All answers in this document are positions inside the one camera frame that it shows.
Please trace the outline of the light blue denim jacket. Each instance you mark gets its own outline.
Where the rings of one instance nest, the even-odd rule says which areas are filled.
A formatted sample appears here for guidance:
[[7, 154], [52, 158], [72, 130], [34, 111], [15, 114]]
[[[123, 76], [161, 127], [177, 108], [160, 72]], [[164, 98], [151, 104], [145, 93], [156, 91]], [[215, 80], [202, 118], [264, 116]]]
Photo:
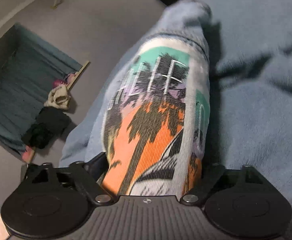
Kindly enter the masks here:
[[208, 5], [164, 10], [68, 136], [60, 166], [105, 153], [109, 193], [182, 197], [201, 175], [209, 124]]

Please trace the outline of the black object on sill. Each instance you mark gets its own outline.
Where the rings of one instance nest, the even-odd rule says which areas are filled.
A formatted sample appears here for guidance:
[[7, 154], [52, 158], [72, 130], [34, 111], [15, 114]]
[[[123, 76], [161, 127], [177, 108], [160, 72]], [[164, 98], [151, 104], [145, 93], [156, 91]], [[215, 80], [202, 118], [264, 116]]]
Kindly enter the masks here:
[[43, 107], [35, 118], [35, 122], [21, 137], [29, 147], [44, 149], [52, 139], [61, 135], [71, 123], [68, 115], [61, 109]]

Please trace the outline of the cream cloth on sill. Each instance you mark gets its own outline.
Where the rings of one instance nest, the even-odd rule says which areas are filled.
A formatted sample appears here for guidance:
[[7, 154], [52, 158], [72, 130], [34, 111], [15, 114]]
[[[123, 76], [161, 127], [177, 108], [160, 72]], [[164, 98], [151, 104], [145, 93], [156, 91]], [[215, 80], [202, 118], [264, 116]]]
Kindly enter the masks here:
[[44, 107], [54, 107], [61, 110], [69, 109], [70, 96], [67, 86], [62, 84], [52, 89], [48, 94], [48, 99]]

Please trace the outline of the teal window curtain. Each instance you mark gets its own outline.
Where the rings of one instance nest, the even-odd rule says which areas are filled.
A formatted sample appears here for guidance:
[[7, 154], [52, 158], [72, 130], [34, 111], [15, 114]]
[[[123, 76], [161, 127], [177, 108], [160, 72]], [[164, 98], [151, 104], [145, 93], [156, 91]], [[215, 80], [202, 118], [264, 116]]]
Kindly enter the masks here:
[[81, 64], [22, 25], [0, 38], [0, 144], [21, 154], [22, 136], [34, 123], [53, 82]]

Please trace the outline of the blue fleece bed blanket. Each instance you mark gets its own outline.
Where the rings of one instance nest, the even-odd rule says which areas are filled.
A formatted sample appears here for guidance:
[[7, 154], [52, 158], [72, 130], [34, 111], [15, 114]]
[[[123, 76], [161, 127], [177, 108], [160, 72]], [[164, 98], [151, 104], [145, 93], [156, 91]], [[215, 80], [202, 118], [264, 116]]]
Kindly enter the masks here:
[[203, 164], [253, 165], [292, 206], [292, 0], [195, 1], [212, 12]]

